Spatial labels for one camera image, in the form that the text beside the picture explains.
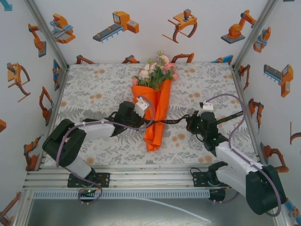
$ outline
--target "metal floor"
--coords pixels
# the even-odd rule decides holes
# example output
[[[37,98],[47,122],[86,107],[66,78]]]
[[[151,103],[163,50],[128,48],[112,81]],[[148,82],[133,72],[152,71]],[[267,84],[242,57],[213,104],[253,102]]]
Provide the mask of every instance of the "metal floor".
[[[233,202],[222,205],[213,205],[206,199],[159,199],[158,201],[209,219],[211,224],[206,224],[205,221],[179,210],[141,200],[99,200],[91,206],[81,206],[76,200],[34,200],[27,225],[274,226],[273,218],[266,214],[258,216],[253,213],[246,199],[241,195]]]

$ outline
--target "white wall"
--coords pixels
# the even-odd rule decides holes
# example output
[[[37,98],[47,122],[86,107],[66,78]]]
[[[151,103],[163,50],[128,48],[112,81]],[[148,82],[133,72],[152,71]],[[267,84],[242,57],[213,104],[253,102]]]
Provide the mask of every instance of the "white wall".
[[[290,170],[287,173],[280,173],[279,176],[286,196],[299,209],[301,208],[301,138],[294,139],[290,145],[290,121],[293,123],[292,133],[301,132],[300,9],[301,1],[279,1],[264,26],[265,29],[271,27],[267,46],[261,53],[250,50],[243,63],[244,66],[247,64],[251,66],[250,85],[245,90],[246,98],[249,100],[253,97],[255,101],[264,105],[259,139],[265,145],[278,148],[282,152]],[[292,66],[294,78],[291,81],[291,92],[286,97],[281,97],[278,83],[263,74],[265,64],[279,71],[282,71],[287,64]],[[253,121],[257,127],[255,116],[256,114],[253,115]],[[274,166],[280,165],[277,157],[272,157],[269,161]]]
[[[0,5],[1,25],[1,54],[0,54],[0,119],[5,121],[7,128],[0,133],[0,211],[20,191],[26,175],[26,161],[23,155],[24,144],[30,144],[40,134],[47,134],[45,120],[39,106],[39,96],[44,86],[54,103],[59,90],[54,91],[52,64],[55,55],[50,46],[47,54],[38,57],[38,50],[33,43],[33,35],[28,31],[28,23],[37,25],[31,16],[24,1],[9,0],[13,5],[12,11],[4,11]],[[45,37],[37,32],[41,40]],[[23,96],[16,85],[8,88],[13,81],[7,80],[7,63],[18,62],[28,72],[31,81],[24,85],[27,92],[31,92],[24,100],[18,103]],[[44,106],[50,108],[49,101],[44,98]],[[42,148],[45,136],[40,140],[37,153]]]
[[[228,44],[221,39],[228,29],[240,21],[240,14],[250,10],[257,19],[266,5],[266,0],[35,0],[44,20],[49,24],[53,14],[58,13],[73,26],[76,38],[67,44],[58,43],[69,64],[82,55],[96,63],[121,63],[125,57],[134,55],[140,62],[154,57],[160,49],[172,58],[180,53],[195,53],[193,62],[211,62],[219,57],[239,54],[246,39]],[[198,18],[198,28],[189,39],[178,34],[175,43],[162,34],[172,37],[174,25],[168,22],[173,16],[189,8]],[[140,32],[121,32],[103,43],[93,36],[113,24],[112,13],[124,11],[139,23]],[[251,25],[245,24],[242,34],[251,32]]]

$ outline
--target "orange wrapping paper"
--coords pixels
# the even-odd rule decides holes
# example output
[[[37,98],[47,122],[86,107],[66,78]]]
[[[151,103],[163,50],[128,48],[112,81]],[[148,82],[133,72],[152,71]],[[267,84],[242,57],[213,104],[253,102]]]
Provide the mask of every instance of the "orange wrapping paper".
[[[164,120],[167,116],[171,82],[172,81],[170,79],[162,82],[159,91],[155,91],[153,88],[145,86],[132,86],[135,102],[137,101],[136,98],[138,96],[144,96],[153,104],[155,109],[155,121]],[[151,108],[149,108],[145,113],[145,119],[150,120],[151,117],[152,111]],[[146,142],[148,152],[156,151],[161,146],[163,131],[164,124],[161,122],[158,122],[146,129],[143,140]]]

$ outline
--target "bouquet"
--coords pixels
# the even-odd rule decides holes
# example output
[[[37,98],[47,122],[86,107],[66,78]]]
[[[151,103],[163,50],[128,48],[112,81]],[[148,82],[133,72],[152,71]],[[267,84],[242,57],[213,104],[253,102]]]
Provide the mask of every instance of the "bouquet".
[[[164,120],[169,107],[169,97],[172,81],[178,79],[176,66],[169,62],[163,52],[158,52],[156,62],[151,59],[148,64],[139,71],[138,76],[133,79],[132,92],[134,101],[138,96],[147,97],[154,106],[154,120]],[[152,118],[152,111],[148,109],[145,113],[145,119]],[[144,141],[147,151],[156,151],[161,146],[164,124],[158,122],[145,131]]]

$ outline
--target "floral tablecloth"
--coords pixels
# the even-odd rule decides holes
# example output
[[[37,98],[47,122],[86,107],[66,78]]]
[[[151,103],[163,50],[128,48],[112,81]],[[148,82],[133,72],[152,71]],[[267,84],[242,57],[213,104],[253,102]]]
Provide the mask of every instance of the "floral tablecloth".
[[[172,84],[168,119],[192,114],[199,102],[221,93],[237,95],[227,63],[176,64],[179,79]],[[102,119],[118,109],[123,101],[132,101],[132,77],[144,64],[72,65],[60,103],[55,125],[63,119],[73,122],[85,118]],[[211,102],[217,119],[241,111],[239,102],[231,97],[220,97]],[[218,125],[226,137],[240,122],[242,116]],[[94,165],[193,164],[215,162],[195,135],[186,130],[186,121],[166,125],[162,146],[147,152],[144,131],[126,130],[116,137],[85,142],[79,156]],[[233,145],[256,159],[249,131],[244,123],[233,136]],[[45,165],[54,165],[47,156]]]

